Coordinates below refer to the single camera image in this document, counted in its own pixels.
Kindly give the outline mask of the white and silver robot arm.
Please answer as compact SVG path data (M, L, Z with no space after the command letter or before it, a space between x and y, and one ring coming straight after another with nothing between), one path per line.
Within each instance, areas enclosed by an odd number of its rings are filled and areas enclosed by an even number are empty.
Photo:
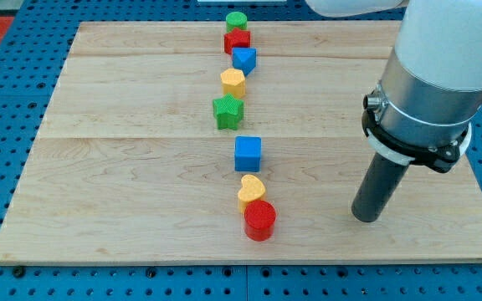
M446 173L467 151L482 106L482 0L309 0L317 14L351 17L403 7L382 77L363 100L370 171L410 165Z

